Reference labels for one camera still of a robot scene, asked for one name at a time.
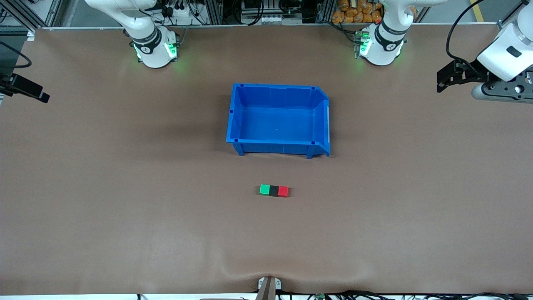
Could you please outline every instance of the table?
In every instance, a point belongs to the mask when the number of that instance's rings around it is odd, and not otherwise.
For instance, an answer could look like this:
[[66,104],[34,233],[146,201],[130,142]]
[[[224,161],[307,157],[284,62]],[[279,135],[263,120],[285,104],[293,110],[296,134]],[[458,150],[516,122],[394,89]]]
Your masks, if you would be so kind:
[[[390,66],[329,27],[191,29],[149,69],[120,31],[38,31],[0,106],[2,294],[531,292],[533,106],[435,92],[449,26]],[[472,59],[495,25],[458,26]],[[332,156],[225,143],[234,82],[320,86]],[[259,184],[292,197],[259,196]]]

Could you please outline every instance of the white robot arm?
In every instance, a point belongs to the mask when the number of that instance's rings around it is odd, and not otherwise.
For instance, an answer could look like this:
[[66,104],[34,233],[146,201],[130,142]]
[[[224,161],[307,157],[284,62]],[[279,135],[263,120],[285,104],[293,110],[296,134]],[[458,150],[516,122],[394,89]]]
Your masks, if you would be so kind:
[[472,97],[533,103],[533,4],[526,5],[471,63],[455,59],[437,72],[437,92],[454,84],[481,82]]
[[379,24],[372,24],[360,55],[378,66],[386,66],[400,54],[403,37],[413,24],[410,6],[435,6],[447,0],[382,0],[385,15]]
[[150,68],[160,68],[177,58],[176,33],[156,26],[152,19],[124,12],[149,9],[156,0],[85,0],[87,4],[119,22],[133,40],[139,59]]

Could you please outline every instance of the tri-color block strip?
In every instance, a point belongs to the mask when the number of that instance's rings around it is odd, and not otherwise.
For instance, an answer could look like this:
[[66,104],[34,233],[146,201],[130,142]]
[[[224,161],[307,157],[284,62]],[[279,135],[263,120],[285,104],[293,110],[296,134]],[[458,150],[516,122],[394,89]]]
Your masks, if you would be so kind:
[[289,187],[262,184],[259,187],[259,194],[274,197],[289,197]]

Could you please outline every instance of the red block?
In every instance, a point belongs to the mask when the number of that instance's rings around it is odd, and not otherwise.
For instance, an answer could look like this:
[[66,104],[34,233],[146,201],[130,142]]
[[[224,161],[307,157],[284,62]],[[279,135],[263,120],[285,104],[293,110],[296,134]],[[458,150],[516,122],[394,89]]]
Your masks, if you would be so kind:
[[289,187],[288,186],[280,186],[278,190],[278,196],[279,197],[289,197]]

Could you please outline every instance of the blue plastic bin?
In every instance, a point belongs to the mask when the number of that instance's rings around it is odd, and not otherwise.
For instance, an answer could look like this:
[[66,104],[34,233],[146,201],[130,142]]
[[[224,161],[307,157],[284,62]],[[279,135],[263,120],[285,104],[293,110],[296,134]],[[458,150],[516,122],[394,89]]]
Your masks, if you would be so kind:
[[317,86],[236,83],[226,141],[246,152],[329,156],[329,99]]

